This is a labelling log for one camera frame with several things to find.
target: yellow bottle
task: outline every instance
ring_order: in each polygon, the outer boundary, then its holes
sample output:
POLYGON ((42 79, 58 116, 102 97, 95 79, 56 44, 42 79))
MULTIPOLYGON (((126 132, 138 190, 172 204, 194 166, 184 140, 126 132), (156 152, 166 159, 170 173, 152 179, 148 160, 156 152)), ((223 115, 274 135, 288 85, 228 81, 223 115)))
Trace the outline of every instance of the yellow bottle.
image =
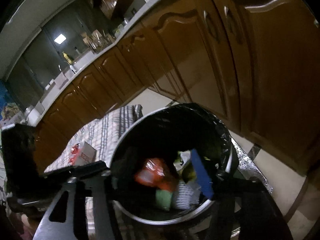
POLYGON ((65 52, 62 52, 62 54, 63 54, 64 58, 68 61, 68 63, 71 65, 71 64, 72 64, 72 60, 70 59, 70 57, 68 56, 68 54, 65 53, 65 52))

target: trash can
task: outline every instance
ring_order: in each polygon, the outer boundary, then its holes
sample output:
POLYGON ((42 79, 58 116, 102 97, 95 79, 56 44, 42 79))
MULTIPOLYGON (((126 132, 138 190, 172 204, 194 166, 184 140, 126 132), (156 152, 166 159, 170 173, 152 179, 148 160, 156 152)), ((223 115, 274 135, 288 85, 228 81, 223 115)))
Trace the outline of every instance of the trash can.
MULTIPOLYGON (((121 178, 129 168, 130 173, 135 173, 143 165, 143 160, 155 157, 170 165, 177 158, 178 151, 192 149, 205 157, 206 169, 211 176, 221 171, 225 177, 232 177, 238 167, 238 157, 228 129, 214 114, 190 103, 159 109, 135 122, 118 141, 111 171, 114 177, 121 178), (125 161, 123 159, 130 147, 136 149, 137 156, 125 161)), ((162 226, 192 220, 213 204, 201 195, 199 204, 189 210, 162 211, 144 203, 143 195, 131 199, 132 192, 139 186, 133 181, 126 185, 130 187, 127 199, 117 201, 116 205, 127 216, 145 224, 162 226)))

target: tile floor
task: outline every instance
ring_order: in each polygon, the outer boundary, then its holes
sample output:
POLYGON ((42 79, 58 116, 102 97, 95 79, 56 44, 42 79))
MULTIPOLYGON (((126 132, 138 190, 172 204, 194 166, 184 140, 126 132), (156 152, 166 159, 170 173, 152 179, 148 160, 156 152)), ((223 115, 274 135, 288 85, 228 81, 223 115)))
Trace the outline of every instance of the tile floor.
MULTIPOLYGON (((146 115, 167 106, 170 102, 171 99, 146 89, 129 104, 142 105, 143 115, 146 115)), ((249 152, 253 143, 231 131, 230 133, 243 150, 249 152)), ((285 215, 300 192, 306 178, 300 176, 264 150, 260 150, 254 162, 273 186, 272 196, 282 214, 285 215)), ((302 240, 319 216, 320 192, 314 187, 309 186, 302 203, 288 223, 293 238, 295 240, 302 240)))

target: black trash bag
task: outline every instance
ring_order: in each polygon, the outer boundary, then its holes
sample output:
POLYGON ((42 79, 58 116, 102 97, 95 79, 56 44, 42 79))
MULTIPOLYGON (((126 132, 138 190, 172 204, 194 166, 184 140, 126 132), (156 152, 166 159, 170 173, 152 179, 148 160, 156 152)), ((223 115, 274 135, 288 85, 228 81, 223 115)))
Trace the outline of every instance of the black trash bag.
POLYGON ((220 119, 198 104, 171 106, 138 120, 119 141, 111 164, 119 197, 129 196, 119 199, 122 206, 150 220, 155 217, 157 220, 168 220, 181 216, 181 213, 174 210, 169 213, 156 209, 143 212, 147 205, 155 202, 156 189, 136 183, 134 174, 143 167, 146 159, 162 158, 171 174, 178 177, 173 165, 178 151, 194 148, 213 183, 222 177, 226 179, 233 176, 239 161, 230 133, 220 119), (232 163, 229 172, 226 172, 230 154, 232 163))
POLYGON ((195 148, 211 175, 225 172, 230 153, 231 168, 224 176, 232 177, 239 165, 228 129, 218 117, 195 103, 171 106, 138 120, 118 145, 113 162, 121 160, 129 147, 137 148, 143 160, 163 158, 167 165, 176 160, 178 151, 195 148))

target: checkered cloth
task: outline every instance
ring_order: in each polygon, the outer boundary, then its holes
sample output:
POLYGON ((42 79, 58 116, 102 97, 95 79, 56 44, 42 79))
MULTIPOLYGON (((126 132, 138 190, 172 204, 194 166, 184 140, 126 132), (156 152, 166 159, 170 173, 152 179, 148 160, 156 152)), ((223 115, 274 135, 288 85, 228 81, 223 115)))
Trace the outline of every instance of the checkered cloth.
MULTIPOLYGON (((45 172, 69 166, 70 150, 77 143, 87 142, 97 150, 95 161, 102 160, 108 167, 121 135, 139 118, 142 117, 142 106, 124 106, 104 116, 102 119, 95 119, 82 127, 68 142, 62 154, 46 169, 45 172)), ((115 209, 120 232, 124 240, 147 239, 140 230, 133 229, 131 220, 115 209)), ((93 220, 92 198, 86 200, 86 215, 88 234, 94 239, 95 227, 93 220)))
POLYGON ((95 119, 82 127, 68 142, 62 154, 44 172, 70 166, 71 148, 77 143, 89 143, 97 150, 95 161, 102 160, 108 167, 118 139, 135 121, 142 117, 142 106, 124 106, 95 119))

